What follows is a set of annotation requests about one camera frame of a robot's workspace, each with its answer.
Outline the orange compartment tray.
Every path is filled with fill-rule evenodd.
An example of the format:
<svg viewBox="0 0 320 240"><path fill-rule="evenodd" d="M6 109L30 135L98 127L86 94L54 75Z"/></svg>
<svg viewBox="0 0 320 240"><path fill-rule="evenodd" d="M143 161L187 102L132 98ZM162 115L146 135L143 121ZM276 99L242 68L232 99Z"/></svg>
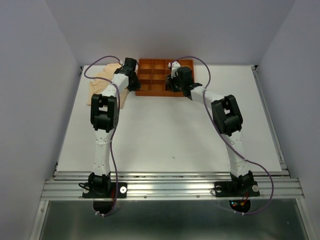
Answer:
<svg viewBox="0 0 320 240"><path fill-rule="evenodd" d="M139 97L183 97L182 92L173 92L167 86L168 68L173 59L140 58L138 60L137 77L141 83L135 95Z"/></svg>

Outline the peach underwear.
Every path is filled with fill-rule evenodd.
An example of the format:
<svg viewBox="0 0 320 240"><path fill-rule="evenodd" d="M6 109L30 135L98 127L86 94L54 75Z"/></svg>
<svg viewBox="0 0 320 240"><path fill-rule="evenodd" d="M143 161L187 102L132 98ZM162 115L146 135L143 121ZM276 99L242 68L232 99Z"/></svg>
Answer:
<svg viewBox="0 0 320 240"><path fill-rule="evenodd" d="M89 82L88 100L86 105L91 105L91 98L93 94L101 94L102 91L110 84L108 81L100 79L112 80L116 69L119 69L121 65L119 63L109 63L103 67L103 70L99 71L95 78Z"/></svg>

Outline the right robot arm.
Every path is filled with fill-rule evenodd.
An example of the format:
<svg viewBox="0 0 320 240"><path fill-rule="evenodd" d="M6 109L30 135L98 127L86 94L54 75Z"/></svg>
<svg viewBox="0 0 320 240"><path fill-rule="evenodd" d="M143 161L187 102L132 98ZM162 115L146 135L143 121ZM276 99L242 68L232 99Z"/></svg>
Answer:
<svg viewBox="0 0 320 240"><path fill-rule="evenodd" d="M253 173L243 156L241 130L243 117L235 96L222 96L194 82L192 71L177 61L168 64L167 85L174 92L204 105L210 120L227 147L230 162L230 181L214 183L217 197L241 197L255 184Z"/></svg>

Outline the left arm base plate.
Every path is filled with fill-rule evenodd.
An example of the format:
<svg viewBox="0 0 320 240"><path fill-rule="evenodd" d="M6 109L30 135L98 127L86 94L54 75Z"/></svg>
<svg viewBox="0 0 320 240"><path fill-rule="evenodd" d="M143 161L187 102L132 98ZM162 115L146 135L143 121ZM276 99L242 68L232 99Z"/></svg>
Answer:
<svg viewBox="0 0 320 240"><path fill-rule="evenodd" d="M89 184L79 183L78 186L82 188L82 197L84 199L115 199L116 197L116 183L112 182L110 190L90 190ZM117 198L125 199L127 197L128 184L126 182L118 183L118 195Z"/></svg>

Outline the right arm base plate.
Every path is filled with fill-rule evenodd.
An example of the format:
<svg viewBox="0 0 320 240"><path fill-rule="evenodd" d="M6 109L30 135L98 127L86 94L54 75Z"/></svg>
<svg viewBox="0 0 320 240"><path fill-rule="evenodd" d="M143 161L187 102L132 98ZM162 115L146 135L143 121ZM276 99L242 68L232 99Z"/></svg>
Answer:
<svg viewBox="0 0 320 240"><path fill-rule="evenodd" d="M235 181L214 182L215 196L218 198L242 198L243 196L259 197L260 191L256 181L249 184L236 183Z"/></svg>

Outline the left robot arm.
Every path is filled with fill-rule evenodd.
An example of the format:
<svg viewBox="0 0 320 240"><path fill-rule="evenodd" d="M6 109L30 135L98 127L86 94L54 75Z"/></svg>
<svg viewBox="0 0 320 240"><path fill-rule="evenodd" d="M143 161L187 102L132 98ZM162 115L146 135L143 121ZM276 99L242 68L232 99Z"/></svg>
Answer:
<svg viewBox="0 0 320 240"><path fill-rule="evenodd" d="M93 81L105 81L108 83L100 93L94 93L90 102L90 123L95 133L95 155L93 168L84 184L83 198L110 198L116 191L115 183L111 182L110 154L113 135L119 122L121 93L127 89L135 91L141 84L136 73L137 61L133 58L125 58L112 74L112 79L104 75L90 77Z"/></svg>

